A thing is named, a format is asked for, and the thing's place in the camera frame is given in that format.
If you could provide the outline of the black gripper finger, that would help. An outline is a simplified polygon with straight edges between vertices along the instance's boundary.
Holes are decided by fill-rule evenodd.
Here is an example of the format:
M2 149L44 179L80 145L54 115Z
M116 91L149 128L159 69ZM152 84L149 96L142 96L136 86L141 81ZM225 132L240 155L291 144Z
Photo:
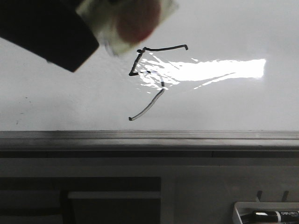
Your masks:
M60 0L2 0L0 36L70 72L99 47L80 16Z

